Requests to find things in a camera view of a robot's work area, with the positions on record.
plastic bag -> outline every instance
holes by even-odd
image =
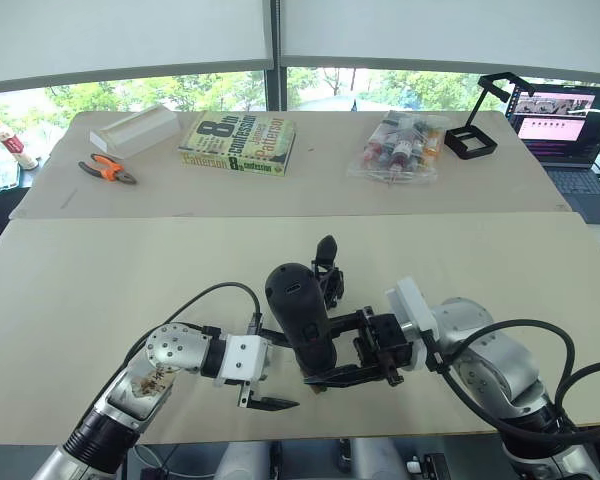
[[[391,110],[376,127],[348,174],[386,183],[430,183],[438,178],[436,159],[450,126],[441,115]]]

tree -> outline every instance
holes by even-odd
[[[12,115],[8,105],[0,104],[0,120],[15,132],[23,132],[32,125],[31,119]]]
[[[363,93],[363,98],[415,110],[471,110],[482,88],[477,74],[385,72],[378,87]],[[501,102],[493,95],[485,98],[481,109],[498,108]]]
[[[38,138],[40,138],[46,145],[51,145],[52,139],[58,138],[58,126],[64,121],[59,112],[43,112],[36,107],[29,109],[29,112],[24,120],[27,126],[26,130],[22,131],[24,132],[29,129],[36,129]]]
[[[255,72],[176,75],[50,87],[62,126],[88,110],[141,110],[157,103],[179,111],[246,110],[264,107],[264,75]]]
[[[331,87],[334,97],[340,93],[344,82],[340,79],[339,68],[323,68],[322,79]]]
[[[287,69],[287,108],[293,110],[302,103],[300,91],[318,85],[316,68],[294,67]]]
[[[358,70],[357,68],[353,69],[353,72],[351,73],[351,85],[349,85],[349,90],[351,90],[353,92],[353,86],[356,83],[356,70]]]

pliers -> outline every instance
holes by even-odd
[[[107,168],[93,168],[87,165],[85,162],[78,162],[78,166],[89,175],[104,178],[110,182],[115,182],[118,180],[119,182],[127,183],[129,185],[137,183],[133,175],[125,172],[124,167],[111,157],[100,155],[98,153],[92,153],[91,159],[96,163],[105,165]]]

green foliage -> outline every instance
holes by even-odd
[[[264,75],[259,71],[83,83],[50,87],[46,92],[58,107],[60,126],[83,111],[141,110],[156,103],[185,112],[248,111],[265,104]]]
[[[35,117],[21,117],[11,114],[9,106],[0,104],[0,120],[13,128],[16,132],[21,132],[36,125]]]
[[[392,70],[379,75],[377,86],[360,96],[375,102],[417,110],[471,110],[482,88],[477,74]],[[493,95],[481,110],[493,110],[501,102]]]
[[[318,85],[317,68],[287,68],[287,109],[302,103],[300,91]]]

black cable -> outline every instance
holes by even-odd
[[[600,172],[600,165],[598,165],[597,163],[594,163],[592,166],[595,166],[598,171]],[[596,177],[600,178],[600,173],[596,173]]]
[[[563,443],[565,445],[577,445],[580,443],[597,443],[600,442],[600,427],[593,428],[584,432],[576,433],[536,433],[528,430],[509,425],[499,418],[489,415],[481,406],[479,406],[456,382],[449,372],[441,373],[447,385],[453,390],[458,398],[464,403],[469,410],[475,413],[480,419],[487,422],[492,427],[498,429],[500,433],[506,433],[512,437],[517,437],[527,442],[536,443]]]
[[[167,477],[169,476],[169,469],[166,468],[167,462],[169,461],[169,459],[171,458],[171,456],[176,452],[176,450],[180,448],[180,444],[177,444],[176,446],[174,446],[171,451],[169,452],[169,454],[165,457],[165,459],[162,461],[162,465],[160,465],[160,470],[164,470],[167,473]]]
[[[124,460],[122,461],[122,471],[120,472],[120,480],[127,480],[127,470],[129,468],[127,460],[127,455],[125,455]]]
[[[536,327],[536,328],[548,330],[550,332],[555,333],[563,340],[563,342],[565,344],[565,348],[566,348],[566,359],[565,359],[564,369],[562,372],[562,377],[560,379],[560,383],[558,386],[558,390],[556,391],[556,398],[559,398],[560,402],[562,401],[562,397],[564,396],[564,394],[566,393],[568,388],[570,388],[575,382],[577,382],[580,378],[583,378],[584,376],[588,375],[589,373],[594,373],[594,371],[598,371],[598,370],[596,370],[596,368],[600,369],[600,364],[592,365],[591,367],[585,367],[582,370],[577,372],[578,377],[576,377],[574,379],[573,377],[575,377],[576,374],[574,374],[572,376],[571,372],[573,370],[573,364],[575,362],[575,345],[573,343],[573,340],[569,336],[569,334],[567,332],[565,332],[564,330],[562,330],[561,328],[559,328],[555,325],[552,325],[550,323],[547,323],[547,322],[542,322],[540,320],[518,319],[518,320],[507,320],[504,322],[499,322],[499,323],[495,323],[492,325],[488,325],[484,328],[481,328],[480,330],[473,333],[472,335],[469,335],[462,343],[460,343],[458,348],[456,348],[453,353],[451,353],[450,355],[444,356],[444,364],[442,366],[445,368],[439,369],[438,373],[440,373],[442,375],[442,377],[447,382],[449,387],[453,390],[453,392],[474,414],[476,414],[478,417],[480,417],[480,419],[487,422],[492,427],[494,427],[494,428],[498,429],[499,431],[504,432],[508,435],[511,435],[511,436],[514,436],[517,438],[521,438],[521,439],[529,441],[529,442],[539,442],[539,443],[561,442],[561,443],[565,443],[567,445],[575,445],[578,443],[585,443],[585,442],[591,442],[591,443],[600,442],[600,427],[590,429],[590,430],[587,430],[584,432],[562,433],[562,434],[546,434],[546,433],[530,432],[528,430],[523,430],[523,429],[514,427],[514,426],[506,423],[505,421],[500,420],[499,418],[495,418],[495,417],[491,416],[484,408],[482,408],[480,405],[478,405],[465,392],[465,390],[458,384],[458,382],[456,382],[453,379],[453,377],[449,373],[449,366],[451,364],[453,364],[462,355],[462,353],[469,347],[469,345],[471,345],[474,341],[478,340],[479,338],[483,337],[484,335],[487,335],[491,332],[495,332],[497,330],[503,330],[505,328],[513,328],[513,327],[522,327],[522,326]],[[562,393],[560,393],[560,397],[558,397],[558,393],[561,392],[561,387],[563,385],[566,385],[566,387],[563,387],[564,391],[562,391]]]
[[[513,327],[541,328],[558,335],[564,342],[564,346],[567,351],[566,358],[564,361],[564,369],[562,370],[562,377],[560,377],[560,383],[564,382],[571,375],[571,372],[573,371],[573,364],[576,359],[576,347],[569,334],[562,330],[560,327],[556,327],[551,323],[543,322],[541,320],[530,320],[526,318],[517,320],[505,320],[503,322],[494,323],[484,328],[481,328],[480,330],[469,335],[465,340],[463,340],[462,343],[460,343],[458,348],[456,348],[453,353],[451,353],[450,355],[446,355],[444,357],[445,363],[447,365],[453,364],[458,358],[460,358],[460,355],[462,355],[462,353],[464,353],[464,351],[467,348],[469,348],[469,345],[471,345],[479,338],[487,335],[488,333]]]
[[[576,373],[571,375],[565,382],[560,383],[558,389],[556,390],[556,398],[555,404],[558,408],[558,411],[562,410],[562,402],[564,401],[564,397],[573,385],[579,380],[582,380],[584,377],[591,375],[592,373],[600,372],[600,362],[594,363],[593,365],[589,365],[587,367],[581,368]]]
[[[244,290],[245,292],[247,292],[249,294],[249,296],[251,297],[251,300],[253,301],[253,308],[254,308],[255,315],[257,317],[262,316],[262,312],[260,310],[260,301],[258,300],[258,297],[256,296],[255,292],[251,288],[249,288],[244,283],[240,283],[240,282],[222,282],[222,283],[216,283],[215,285],[212,285],[209,288],[204,289],[198,295],[193,297],[191,300],[189,300],[188,302],[183,304],[175,312],[173,312],[171,315],[169,315],[169,317],[161,325],[166,325],[168,323],[171,323],[178,315],[180,315],[184,310],[186,310],[193,303],[197,302],[202,297],[213,292],[214,290],[218,290],[219,288],[224,288],[224,287],[236,287],[236,288],[240,288],[240,289]],[[202,327],[192,324],[192,323],[186,323],[185,325],[187,325],[188,327],[193,328],[195,330],[202,330]],[[147,338],[149,338],[149,335],[151,335],[151,332],[153,332],[156,328],[157,327],[154,327],[151,330],[149,330],[148,332],[146,332],[144,335],[142,335],[133,344],[133,346],[127,351],[127,354],[125,355],[124,360],[122,361],[122,364],[116,369],[116,371],[113,373],[113,375],[111,375],[111,377],[109,377],[109,380],[107,380],[107,382],[103,385],[103,387],[100,389],[98,394],[91,401],[91,403],[89,404],[89,407],[82,414],[82,417],[80,417],[80,420],[78,421],[78,424],[76,425],[75,428],[79,428],[80,425],[82,425],[82,422],[84,421],[84,419],[87,417],[87,415],[89,415],[91,410],[93,410],[93,406],[95,405],[96,401],[104,394],[107,387],[111,384],[111,382],[113,382],[116,379],[116,377],[120,374],[120,372],[122,372],[125,368],[127,368],[127,365],[129,364],[131,359],[142,349],[144,342],[147,340]]]

